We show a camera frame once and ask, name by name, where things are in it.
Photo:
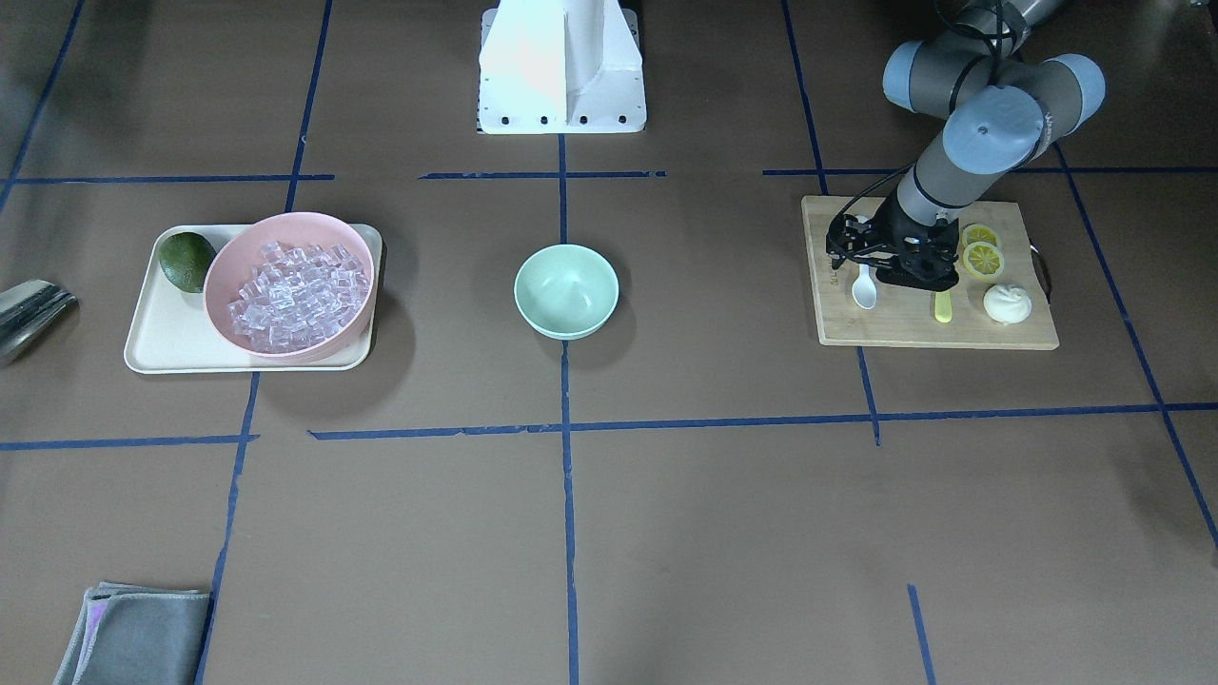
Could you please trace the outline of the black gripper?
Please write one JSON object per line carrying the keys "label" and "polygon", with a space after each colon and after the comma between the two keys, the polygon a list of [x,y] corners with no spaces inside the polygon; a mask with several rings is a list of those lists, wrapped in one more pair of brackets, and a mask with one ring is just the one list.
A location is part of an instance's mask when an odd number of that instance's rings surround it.
{"label": "black gripper", "polygon": [[944,293],[960,283],[956,269],[960,221],[938,216],[916,219],[889,195],[873,217],[836,215],[826,233],[826,254],[832,271],[864,256],[872,260],[884,284]]}

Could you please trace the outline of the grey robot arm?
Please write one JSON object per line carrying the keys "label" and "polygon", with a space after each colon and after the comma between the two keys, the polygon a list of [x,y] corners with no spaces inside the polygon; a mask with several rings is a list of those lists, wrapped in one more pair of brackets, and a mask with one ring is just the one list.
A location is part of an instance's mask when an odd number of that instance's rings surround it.
{"label": "grey robot arm", "polygon": [[885,98],[943,128],[875,215],[848,206],[831,219],[831,269],[868,267],[884,284],[932,293],[960,282],[960,219],[1005,174],[1079,129],[1104,104],[1099,65],[1079,52],[1024,65],[1016,52],[1061,1],[970,1],[931,41],[892,52]]}

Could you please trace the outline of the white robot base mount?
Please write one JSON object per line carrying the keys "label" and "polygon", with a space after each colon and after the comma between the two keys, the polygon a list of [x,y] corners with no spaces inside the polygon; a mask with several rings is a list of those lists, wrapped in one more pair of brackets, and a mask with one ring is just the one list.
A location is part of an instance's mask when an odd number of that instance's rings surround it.
{"label": "white robot base mount", "polygon": [[646,129],[639,20],[619,1],[501,1],[482,13],[479,67],[484,134]]}

